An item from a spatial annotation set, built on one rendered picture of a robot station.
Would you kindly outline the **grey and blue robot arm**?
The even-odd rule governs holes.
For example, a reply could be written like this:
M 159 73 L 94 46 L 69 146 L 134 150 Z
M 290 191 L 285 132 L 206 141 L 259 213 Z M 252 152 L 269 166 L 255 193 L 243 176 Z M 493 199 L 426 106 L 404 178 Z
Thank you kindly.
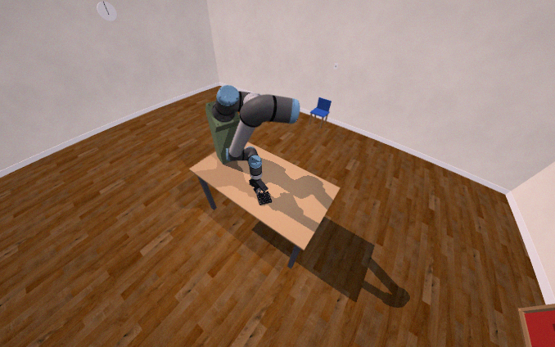
M 250 177 L 255 180 L 259 179 L 255 183 L 263 192 L 266 192 L 268 187 L 260 179 L 262 177 L 262 160 L 254 147 L 244 148 L 251 134 L 256 127 L 261 125 L 261 122 L 294 124 L 300 114 L 300 103 L 294 98 L 238 92 L 231 85 L 222 86 L 218 90 L 216 103 L 212 107 L 213 116 L 220 122 L 229 122 L 234 118 L 236 111 L 240 111 L 240 122 L 230 148 L 226 149 L 227 160 L 249 161 Z

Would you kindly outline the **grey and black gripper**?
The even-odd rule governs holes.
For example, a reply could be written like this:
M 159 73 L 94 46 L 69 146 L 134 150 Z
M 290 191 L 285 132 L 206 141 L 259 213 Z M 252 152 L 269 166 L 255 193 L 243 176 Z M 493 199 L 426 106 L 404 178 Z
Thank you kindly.
M 259 195 L 261 193 L 261 189 L 258 187 L 258 185 L 255 183 L 255 180 L 251 178 L 251 180 L 249 180 L 249 183 L 253 188 L 253 190 L 255 191 L 255 193 L 257 195 Z M 251 184 L 252 183 L 252 184 Z M 259 192 L 258 192 L 259 191 Z

